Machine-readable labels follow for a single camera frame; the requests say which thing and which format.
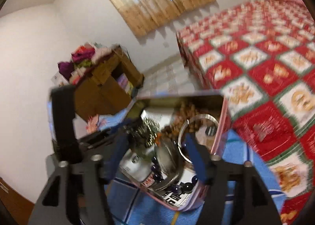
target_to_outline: metal ring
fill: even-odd
[[[198,120],[198,119],[207,119],[207,120],[210,120],[212,121],[217,127],[219,126],[219,123],[218,121],[211,115],[209,114],[199,114],[199,115],[195,115],[193,116],[190,120],[187,120],[181,127],[180,131],[179,131],[179,134],[178,134],[178,141],[177,141],[177,144],[178,144],[178,149],[179,149],[179,153],[182,155],[182,157],[189,163],[192,164],[192,161],[190,161],[190,159],[188,157],[186,157],[183,153],[182,153],[182,137],[183,137],[183,134],[184,134],[184,131],[185,129],[188,127],[188,125],[190,125],[191,123],[193,123],[194,121]]]

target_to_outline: white wall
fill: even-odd
[[[178,52],[175,32],[202,17],[237,5],[245,0],[217,0],[136,38],[110,0],[56,0],[55,5],[65,25],[86,40],[105,45],[120,43],[128,48],[131,60],[140,71],[156,65]]]
[[[35,202],[47,182],[52,153],[47,98],[57,62],[69,60],[82,40],[70,35],[53,5],[0,18],[0,176]],[[77,121],[80,135],[85,122]]]

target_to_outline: quilt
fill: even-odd
[[[276,175],[290,224],[314,185],[315,26],[306,7],[253,0],[177,32],[204,89],[229,97],[233,129]]]

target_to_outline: wooden cabinet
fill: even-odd
[[[76,113],[85,121],[94,115],[114,115],[126,108],[131,97],[118,85],[116,79],[125,74],[134,87],[143,83],[143,74],[128,59],[120,46],[85,74],[75,91]]]
[[[34,204],[0,178],[0,200],[18,225],[27,225]]]

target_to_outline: tiled floor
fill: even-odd
[[[184,68],[181,59],[165,66],[157,72],[146,76],[143,88],[138,96],[150,96],[158,93],[190,93],[199,90],[198,83],[190,75],[189,70]]]

